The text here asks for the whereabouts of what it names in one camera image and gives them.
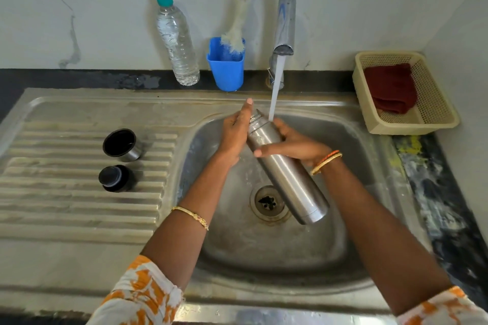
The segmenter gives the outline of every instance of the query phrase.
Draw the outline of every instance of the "red cloth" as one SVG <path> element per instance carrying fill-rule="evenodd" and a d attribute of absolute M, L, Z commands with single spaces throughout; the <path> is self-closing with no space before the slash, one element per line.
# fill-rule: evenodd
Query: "red cloth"
<path fill-rule="evenodd" d="M 368 67 L 364 76 L 377 109 L 405 114 L 415 106 L 417 90 L 408 63 Z"/>

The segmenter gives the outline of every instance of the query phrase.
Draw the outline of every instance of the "metal thermos flask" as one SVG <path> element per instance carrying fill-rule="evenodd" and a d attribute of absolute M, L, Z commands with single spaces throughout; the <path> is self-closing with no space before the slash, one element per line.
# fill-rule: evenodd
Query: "metal thermos flask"
<path fill-rule="evenodd" d="M 262 112 L 253 110 L 247 132 L 249 148 L 254 151 L 262 145 L 282 141 L 276 125 Z M 314 223 L 327 214 L 326 198 L 299 160 L 273 154 L 258 161 L 299 223 Z"/>

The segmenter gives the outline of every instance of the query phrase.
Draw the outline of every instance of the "blue cup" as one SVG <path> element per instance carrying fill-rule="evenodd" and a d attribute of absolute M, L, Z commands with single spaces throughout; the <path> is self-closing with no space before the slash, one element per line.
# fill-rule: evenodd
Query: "blue cup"
<path fill-rule="evenodd" d="M 210 39 L 207 61 L 212 70 L 215 83 L 222 91 L 236 91 L 244 82 L 244 57 L 246 50 L 242 53 L 229 53 L 228 45 L 221 45 L 219 37 Z"/>

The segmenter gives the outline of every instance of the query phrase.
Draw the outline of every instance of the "person's left hand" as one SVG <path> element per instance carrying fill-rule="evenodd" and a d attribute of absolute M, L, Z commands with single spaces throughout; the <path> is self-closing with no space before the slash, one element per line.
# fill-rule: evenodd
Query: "person's left hand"
<path fill-rule="evenodd" d="M 231 165 L 239 161 L 239 153 L 246 144 L 252 115 L 252 99 L 247 98 L 239 112 L 223 120 L 222 140 L 217 153 L 228 157 Z"/>

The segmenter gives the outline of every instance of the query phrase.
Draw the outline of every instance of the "gold bracelet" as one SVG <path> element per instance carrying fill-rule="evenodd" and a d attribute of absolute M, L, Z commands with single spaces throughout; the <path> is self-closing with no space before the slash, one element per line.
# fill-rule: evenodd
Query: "gold bracelet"
<path fill-rule="evenodd" d="M 327 158 L 325 161 L 320 162 L 313 170 L 311 170 L 310 175 L 314 176 L 314 175 L 318 174 L 322 167 L 324 167 L 327 163 L 329 163 L 330 161 L 332 161 L 338 157 L 342 157 L 342 153 L 340 153 L 340 152 L 336 153 L 332 157 Z"/>
<path fill-rule="evenodd" d="M 202 226 L 205 228 L 205 230 L 208 231 L 207 222 L 203 218 L 201 218 L 199 215 L 197 215 L 196 213 L 193 213 L 192 211 L 188 211 L 186 208 L 180 207 L 179 205 L 177 205 L 176 207 L 173 207 L 171 209 L 171 212 L 173 212 L 176 209 L 178 211 L 184 212 L 184 213 L 190 215 L 191 217 L 193 217 L 195 220 L 197 220 L 199 223 L 202 224 Z"/>

